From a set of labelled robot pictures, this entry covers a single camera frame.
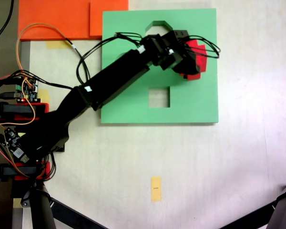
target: green square board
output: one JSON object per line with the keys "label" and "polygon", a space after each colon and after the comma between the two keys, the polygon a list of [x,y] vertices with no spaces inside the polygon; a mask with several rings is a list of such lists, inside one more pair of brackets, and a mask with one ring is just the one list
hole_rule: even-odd
{"label": "green square board", "polygon": [[[173,30],[187,30],[216,44],[216,9],[108,11],[103,13],[103,39],[115,32],[135,32],[145,36],[153,21],[165,21]],[[122,53],[136,47],[125,40],[115,40],[102,47],[102,68]],[[170,89],[170,107],[150,108],[151,88]],[[207,60],[201,79],[188,81],[172,69],[151,66],[118,97],[102,108],[102,123],[217,123],[217,60]]]}

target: orange panel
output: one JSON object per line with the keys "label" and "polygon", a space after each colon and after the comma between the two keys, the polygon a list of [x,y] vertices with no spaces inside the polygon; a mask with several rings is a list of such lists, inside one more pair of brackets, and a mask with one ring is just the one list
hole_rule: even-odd
{"label": "orange panel", "polygon": [[[32,23],[56,26],[69,39],[89,39],[90,0],[19,0],[18,34]],[[49,28],[28,29],[21,40],[61,40]]]}
{"label": "orange panel", "polygon": [[92,39],[102,38],[103,11],[128,10],[128,0],[91,0],[90,3],[90,36]]}

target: white sticker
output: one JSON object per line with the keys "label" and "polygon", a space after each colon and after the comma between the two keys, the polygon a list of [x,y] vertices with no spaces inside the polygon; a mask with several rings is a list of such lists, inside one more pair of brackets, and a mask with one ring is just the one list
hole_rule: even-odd
{"label": "white sticker", "polygon": [[22,149],[17,148],[17,149],[14,151],[13,154],[14,154],[17,158],[20,158],[20,157],[24,154],[24,152],[22,151]]}
{"label": "white sticker", "polygon": [[86,89],[87,92],[92,92],[92,89],[91,89],[90,86],[85,86],[85,89]]}
{"label": "white sticker", "polygon": [[139,54],[143,53],[143,52],[145,51],[144,45],[141,45],[141,46],[138,48],[138,51],[139,51]]}

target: white table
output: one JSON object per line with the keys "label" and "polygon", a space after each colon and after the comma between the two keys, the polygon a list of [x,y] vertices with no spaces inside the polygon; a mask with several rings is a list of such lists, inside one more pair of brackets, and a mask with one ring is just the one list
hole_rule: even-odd
{"label": "white table", "polygon": [[[101,125],[90,109],[70,125],[49,193],[110,229],[216,229],[276,199],[286,185],[286,0],[129,4],[217,8],[219,123]],[[82,53],[95,43],[75,41]],[[100,54],[87,60],[92,75]],[[31,42],[30,71],[50,82],[78,85],[77,63],[71,50]],[[41,87],[51,110],[68,92]],[[160,202],[151,202],[153,176],[162,177]]]}

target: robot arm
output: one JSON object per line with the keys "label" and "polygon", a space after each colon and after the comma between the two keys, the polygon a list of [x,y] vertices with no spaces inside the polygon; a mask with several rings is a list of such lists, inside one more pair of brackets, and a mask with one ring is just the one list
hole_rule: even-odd
{"label": "robot arm", "polygon": [[89,107],[95,111],[149,71],[150,65],[172,68],[177,73],[197,74],[196,55],[180,39],[187,31],[149,35],[137,50],[130,50],[84,85],[74,87],[56,111],[46,113],[31,125],[31,131],[14,142],[21,161],[39,160],[62,147],[69,139],[69,123]]}

